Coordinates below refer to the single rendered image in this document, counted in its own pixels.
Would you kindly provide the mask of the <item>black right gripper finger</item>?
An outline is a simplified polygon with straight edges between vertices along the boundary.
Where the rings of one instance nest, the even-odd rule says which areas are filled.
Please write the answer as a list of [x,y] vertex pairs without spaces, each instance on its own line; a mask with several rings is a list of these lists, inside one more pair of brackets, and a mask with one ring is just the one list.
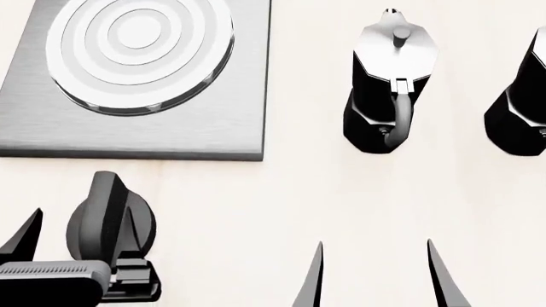
[[323,276],[323,244],[317,245],[310,268],[292,307],[320,307]]
[[427,259],[438,307],[472,307],[451,278],[432,240],[427,240]]

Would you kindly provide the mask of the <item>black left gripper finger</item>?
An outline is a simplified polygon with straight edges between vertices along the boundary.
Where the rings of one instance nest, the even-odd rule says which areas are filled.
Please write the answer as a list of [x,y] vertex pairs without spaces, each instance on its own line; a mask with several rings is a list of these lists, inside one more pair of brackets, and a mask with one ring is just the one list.
[[43,221],[41,209],[22,224],[15,234],[0,247],[0,264],[10,262],[31,262],[40,236]]
[[149,206],[130,205],[111,212],[115,239],[111,266],[121,258],[144,258],[149,250]]

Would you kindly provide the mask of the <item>grey square stove base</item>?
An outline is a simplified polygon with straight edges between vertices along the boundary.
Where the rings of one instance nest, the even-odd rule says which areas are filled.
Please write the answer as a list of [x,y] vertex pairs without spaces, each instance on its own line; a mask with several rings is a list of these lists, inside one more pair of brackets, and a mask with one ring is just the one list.
[[161,112],[103,114],[49,75],[46,39],[68,0],[35,0],[0,88],[0,157],[261,160],[271,0],[225,0],[235,42],[203,91]]

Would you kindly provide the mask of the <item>black moka pot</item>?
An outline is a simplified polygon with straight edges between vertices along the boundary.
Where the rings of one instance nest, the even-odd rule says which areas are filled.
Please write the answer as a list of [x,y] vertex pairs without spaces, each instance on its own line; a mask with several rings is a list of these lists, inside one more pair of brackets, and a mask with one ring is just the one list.
[[484,115],[489,139],[506,153],[546,150],[546,26],[539,27],[514,81]]
[[353,50],[343,134],[364,153],[389,154],[407,140],[414,106],[439,49],[424,27],[397,9],[364,27]]

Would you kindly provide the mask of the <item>white ringed burner plate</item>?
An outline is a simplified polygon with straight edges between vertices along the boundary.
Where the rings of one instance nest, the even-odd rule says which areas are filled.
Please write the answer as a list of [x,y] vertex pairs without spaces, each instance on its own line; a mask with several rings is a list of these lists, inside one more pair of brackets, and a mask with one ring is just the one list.
[[94,112],[136,116],[203,91],[234,42],[225,0],[68,0],[45,51],[49,75],[68,99]]

